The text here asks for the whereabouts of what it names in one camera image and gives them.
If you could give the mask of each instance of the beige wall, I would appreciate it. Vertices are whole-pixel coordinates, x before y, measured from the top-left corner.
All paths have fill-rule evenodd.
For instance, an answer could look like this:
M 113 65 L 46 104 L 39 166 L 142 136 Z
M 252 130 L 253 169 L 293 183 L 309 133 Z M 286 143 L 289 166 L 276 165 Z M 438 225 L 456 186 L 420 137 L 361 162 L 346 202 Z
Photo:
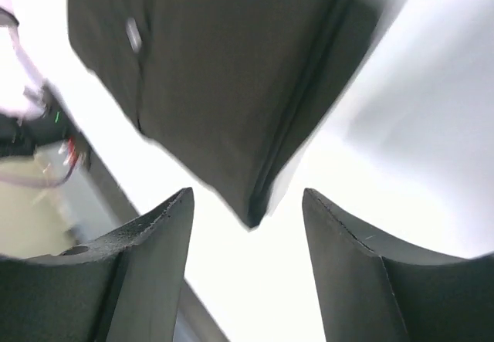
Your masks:
M 43 177 L 36 161 L 0 163 L 0 174 Z M 55 191 L 20 188 L 0 182 L 0 252 L 32 257 L 58 254 L 73 245 L 57 211 Z

